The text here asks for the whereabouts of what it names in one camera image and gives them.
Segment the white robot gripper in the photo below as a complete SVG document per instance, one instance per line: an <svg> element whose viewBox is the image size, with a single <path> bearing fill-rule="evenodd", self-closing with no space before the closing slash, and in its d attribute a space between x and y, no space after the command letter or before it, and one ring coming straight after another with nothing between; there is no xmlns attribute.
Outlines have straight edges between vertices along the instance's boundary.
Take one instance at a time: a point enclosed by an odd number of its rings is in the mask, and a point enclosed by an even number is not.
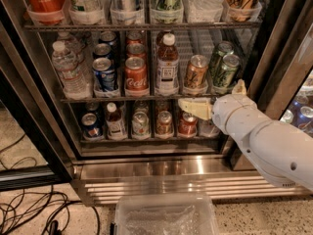
<svg viewBox="0 0 313 235"><path fill-rule="evenodd" d="M181 98L178 100L178 106L182 111L203 120L212 117L213 123L227 134L227 121L236 110L244 107L257 108L256 103L247 97L246 84L242 79L238 80L232 93L218 98L213 107L209 98Z"/></svg>

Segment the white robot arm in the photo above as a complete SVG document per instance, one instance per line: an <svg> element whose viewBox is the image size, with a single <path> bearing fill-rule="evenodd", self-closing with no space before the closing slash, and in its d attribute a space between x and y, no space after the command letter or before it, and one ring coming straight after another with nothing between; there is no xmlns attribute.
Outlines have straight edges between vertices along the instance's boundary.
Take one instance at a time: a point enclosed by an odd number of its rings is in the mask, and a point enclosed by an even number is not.
<svg viewBox="0 0 313 235"><path fill-rule="evenodd" d="M240 80L232 92L217 98L180 98L181 110L213 123L232 137L243 155L270 184L301 185L313 190L313 139L291 124L258 110Z"/></svg>

